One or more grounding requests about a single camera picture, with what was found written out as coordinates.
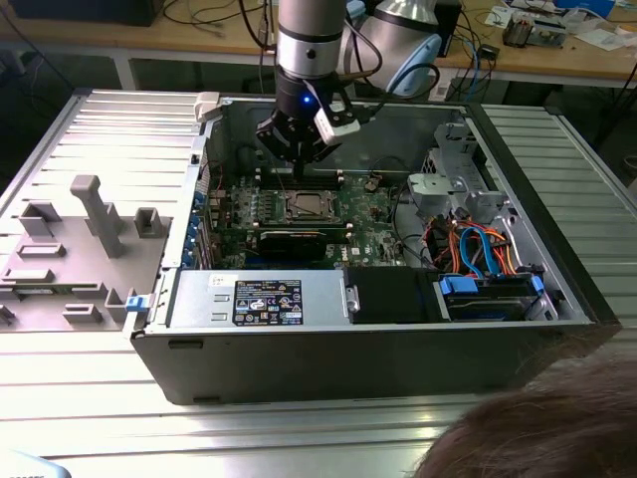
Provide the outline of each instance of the workbench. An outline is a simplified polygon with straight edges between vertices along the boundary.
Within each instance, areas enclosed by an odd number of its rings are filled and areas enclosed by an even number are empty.
[[[86,214],[61,194],[77,173],[99,174],[122,215],[144,205],[172,217],[199,130],[194,102],[193,94],[73,96],[0,198],[0,265],[23,233],[16,216],[29,199]],[[604,349],[634,351],[637,203],[563,117],[484,110],[624,326]],[[487,168],[498,176],[490,159]],[[51,459],[74,478],[140,469],[156,478],[399,478],[482,399],[177,406],[119,331],[0,333],[0,447]]]
[[[257,5],[256,0],[246,3],[248,8]],[[487,11],[499,2],[474,0],[470,3],[467,15],[472,27],[483,42],[501,49],[497,67],[492,74],[494,80],[621,88],[634,65],[631,50],[621,48],[606,52],[573,37],[569,37],[561,49],[505,47],[502,43],[502,30],[484,25]],[[211,3],[205,0],[192,0],[192,5],[194,9],[199,9],[210,7]],[[202,18],[220,18],[238,11],[238,6],[234,4],[207,12]],[[189,20],[185,1],[172,6],[170,14],[183,21]],[[254,25],[257,25],[261,12],[255,11],[248,15]],[[637,21],[637,13],[616,8],[610,19]],[[223,28],[218,31],[221,36],[191,25],[171,22],[161,14],[153,25],[147,28],[18,18],[15,19],[15,24],[44,52],[111,58],[121,87],[125,90],[138,89],[134,68],[131,65],[134,59],[248,65],[259,63],[260,52],[240,16],[223,22]],[[24,49],[25,44],[9,25],[0,21],[0,50],[15,52]],[[431,100],[444,99],[451,80],[464,75],[469,62],[462,49],[462,43],[454,41],[448,57],[436,61],[441,68],[442,78]],[[267,55],[264,64],[272,63],[273,58]]]

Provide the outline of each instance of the motherboard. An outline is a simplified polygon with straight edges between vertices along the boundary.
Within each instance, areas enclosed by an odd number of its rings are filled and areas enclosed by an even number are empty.
[[[379,176],[336,173],[295,188],[290,176],[259,172],[209,194],[211,269],[404,265],[391,222],[397,188]]]

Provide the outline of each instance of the blue cable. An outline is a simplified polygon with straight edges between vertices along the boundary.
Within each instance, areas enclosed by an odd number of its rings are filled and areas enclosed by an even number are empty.
[[[480,272],[480,269],[471,263],[469,256],[467,255],[467,240],[469,239],[471,231],[476,231],[480,235],[480,239],[482,239],[482,247],[485,250],[485,261],[487,261],[487,268],[489,269],[489,272],[494,275],[500,274],[498,263],[491,254],[491,243],[489,242],[489,238],[487,237],[487,234],[485,234],[485,231],[478,229],[477,227],[468,227],[463,231],[462,236],[460,236],[460,257],[462,262],[464,262],[465,266],[471,269],[478,278],[484,279],[485,276],[483,276],[482,272]]]
[[[463,38],[462,41],[469,46],[469,48],[471,49],[471,53],[474,54],[474,65],[476,67],[476,70],[474,72],[474,79],[471,82],[471,86],[469,87],[469,92],[467,93],[467,97],[465,98],[465,102],[467,102],[469,98],[471,97],[471,95],[474,93],[474,88],[476,87],[476,83],[478,82],[478,77],[480,76],[480,62],[478,61],[478,53],[476,52],[476,47],[474,47],[474,44],[471,43],[466,38]]]

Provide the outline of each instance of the wooden tabletop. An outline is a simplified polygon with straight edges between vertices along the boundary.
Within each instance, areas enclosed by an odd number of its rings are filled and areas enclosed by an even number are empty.
[[[227,0],[191,0],[194,9],[225,3]],[[472,27],[481,36],[483,43],[500,48],[497,63],[497,71],[499,72],[623,79],[630,74],[634,66],[633,52],[627,48],[606,52],[573,37],[569,37],[563,48],[560,49],[506,47],[502,43],[503,30],[484,25],[488,10],[497,3],[495,0],[472,0],[466,13]],[[248,8],[256,7],[257,0],[248,0],[246,6]],[[238,12],[239,7],[235,2],[229,7],[205,12],[201,14],[201,18],[208,20]],[[172,6],[170,15],[182,21],[189,21],[186,0],[179,0]],[[248,15],[256,28],[261,13],[255,11]],[[637,21],[637,13],[616,8],[611,14],[611,20],[634,22]],[[465,23],[465,20],[461,18],[461,24]],[[223,22],[223,28],[218,30],[222,33],[221,37],[191,25],[180,25],[162,15],[157,17],[151,27],[22,20],[18,18],[15,19],[15,24],[36,45],[55,43],[177,52],[259,54],[259,50],[250,38],[241,16]],[[17,37],[7,23],[0,20],[0,41],[16,39]],[[438,59],[436,64],[440,67],[467,68],[469,58],[462,49],[462,43],[454,41],[449,56]]]

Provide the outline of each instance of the brown hair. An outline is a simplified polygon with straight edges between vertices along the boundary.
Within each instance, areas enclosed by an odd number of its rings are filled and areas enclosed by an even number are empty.
[[[415,478],[637,477],[637,358],[544,375],[469,411]]]

